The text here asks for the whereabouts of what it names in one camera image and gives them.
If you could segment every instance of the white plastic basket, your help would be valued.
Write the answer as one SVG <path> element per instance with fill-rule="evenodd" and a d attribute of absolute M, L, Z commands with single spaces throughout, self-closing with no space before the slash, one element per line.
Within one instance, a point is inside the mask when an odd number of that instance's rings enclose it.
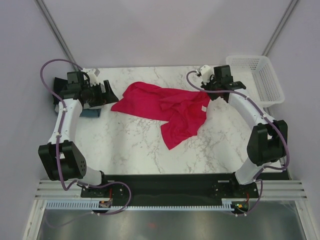
<path fill-rule="evenodd" d="M 233 80 L 241 81 L 250 97 L 262 108 L 283 103 L 284 93 L 276 72 L 266 56 L 233 55 L 226 58 Z"/>

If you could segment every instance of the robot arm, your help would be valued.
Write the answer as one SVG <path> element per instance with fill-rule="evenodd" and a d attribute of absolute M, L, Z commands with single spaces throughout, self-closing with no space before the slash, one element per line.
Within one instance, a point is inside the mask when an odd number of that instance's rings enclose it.
<path fill-rule="evenodd" d="M 85 73 L 81 71 L 68 72 L 68 80 L 55 78 L 55 93 L 58 94 L 65 103 L 58 103 L 58 117 L 53 133 L 46 145 L 41 145 L 38 154 L 50 180 L 60 180 L 57 159 L 56 141 L 59 139 L 59 158 L 62 169 L 63 180 L 79 179 L 81 182 L 91 185 L 102 183 L 102 172 L 93 170 L 87 166 L 86 159 L 75 145 L 75 136 L 78 119 L 84 108 L 97 109 L 105 104 L 118 102 L 118 98 L 111 90 L 109 81 L 104 84 L 91 84 L 90 78 L 84 79 Z M 64 114 L 63 125 L 58 131 Z"/>
<path fill-rule="evenodd" d="M 214 72 L 208 65 L 205 65 L 197 71 L 197 75 L 202 77 L 201 87 L 205 90 L 227 90 L 249 96 L 246 86 L 242 82 L 233 81 L 228 65 L 215 67 Z M 235 178 L 239 185 L 251 184 L 266 166 L 286 155 L 284 145 L 278 134 L 264 118 L 267 118 L 279 129 L 286 142 L 288 126 L 285 121 L 276 121 L 262 108 L 258 107 L 263 112 L 262 117 L 259 110 L 247 98 L 239 94 L 224 92 L 208 93 L 208 95 L 211 100 L 222 97 L 240 113 L 251 129 L 251 136 L 247 145 L 248 158 L 241 168 L 235 172 Z"/>

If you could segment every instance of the red cloth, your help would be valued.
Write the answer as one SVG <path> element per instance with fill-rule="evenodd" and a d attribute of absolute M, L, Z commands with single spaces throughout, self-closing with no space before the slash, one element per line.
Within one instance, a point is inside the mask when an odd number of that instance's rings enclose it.
<path fill-rule="evenodd" d="M 135 82 L 126 89 L 123 99 L 114 104 L 111 111 L 168 121 L 161 126 L 161 133 L 170 150 L 197 135 L 198 129 L 207 119 L 207 113 L 202 108 L 207 107 L 209 101 L 205 92 Z"/>

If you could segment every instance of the white marble surface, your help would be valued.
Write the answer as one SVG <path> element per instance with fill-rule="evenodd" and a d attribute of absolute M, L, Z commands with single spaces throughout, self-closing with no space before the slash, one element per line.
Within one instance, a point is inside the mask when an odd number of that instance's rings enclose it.
<path fill-rule="evenodd" d="M 187 72 L 194 69 L 101 68 L 99 81 L 108 79 L 119 99 L 138 81 L 194 91 L 186 81 Z M 200 78 L 194 79 L 199 86 Z M 248 156 L 251 131 L 240 114 L 220 98 L 209 103 L 207 120 L 198 135 L 172 150 L 162 139 L 160 126 L 164 122 L 113 112 L 111 106 L 103 107 L 100 118 L 81 117 L 76 132 L 76 145 L 87 165 L 106 174 L 232 173 Z"/>

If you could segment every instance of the metal floor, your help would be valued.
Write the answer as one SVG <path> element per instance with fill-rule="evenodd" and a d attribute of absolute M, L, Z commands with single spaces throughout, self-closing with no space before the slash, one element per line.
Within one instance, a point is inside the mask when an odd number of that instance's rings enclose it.
<path fill-rule="evenodd" d="M 60 228 L 42 220 L 38 240 L 305 240 L 295 207 L 260 202 L 247 217 L 218 211 L 124 211 L 87 215 Z M 46 210 L 51 225 L 60 225 L 83 210 Z"/>

